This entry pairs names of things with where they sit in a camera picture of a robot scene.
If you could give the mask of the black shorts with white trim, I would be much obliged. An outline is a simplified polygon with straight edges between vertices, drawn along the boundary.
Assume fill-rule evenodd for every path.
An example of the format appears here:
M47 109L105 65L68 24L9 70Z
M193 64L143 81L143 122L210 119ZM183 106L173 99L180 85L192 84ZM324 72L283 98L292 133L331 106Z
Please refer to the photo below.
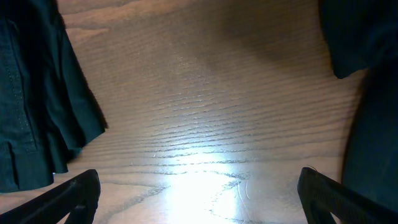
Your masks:
M55 1L1 2L1 192L51 185L106 122Z

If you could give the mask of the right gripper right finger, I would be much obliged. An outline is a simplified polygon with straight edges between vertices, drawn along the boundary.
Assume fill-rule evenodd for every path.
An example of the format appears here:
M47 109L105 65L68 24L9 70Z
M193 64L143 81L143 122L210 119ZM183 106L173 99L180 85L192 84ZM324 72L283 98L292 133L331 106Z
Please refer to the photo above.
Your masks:
M297 192L309 223L397 223L397 213L309 167L301 170Z

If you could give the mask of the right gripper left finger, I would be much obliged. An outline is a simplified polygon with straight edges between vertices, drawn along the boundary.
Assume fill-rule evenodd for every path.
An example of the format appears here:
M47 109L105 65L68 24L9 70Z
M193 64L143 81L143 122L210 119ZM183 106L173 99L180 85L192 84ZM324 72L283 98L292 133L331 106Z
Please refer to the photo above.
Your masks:
M86 170L78 176L1 214L1 223L93 223L101 193L98 173Z

